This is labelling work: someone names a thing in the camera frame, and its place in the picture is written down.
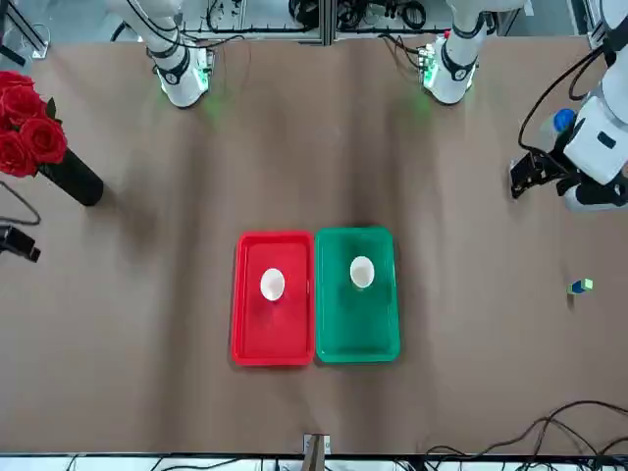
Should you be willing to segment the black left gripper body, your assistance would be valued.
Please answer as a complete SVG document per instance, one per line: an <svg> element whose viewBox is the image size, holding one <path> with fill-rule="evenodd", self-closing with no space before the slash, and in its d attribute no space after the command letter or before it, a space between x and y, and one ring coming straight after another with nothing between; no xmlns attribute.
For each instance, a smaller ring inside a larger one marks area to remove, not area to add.
<svg viewBox="0 0 628 471"><path fill-rule="evenodd" d="M534 185L555 183L558 196L565 196L567 191L579 184L579 170L566 158L561 150L532 153Z"/></svg>

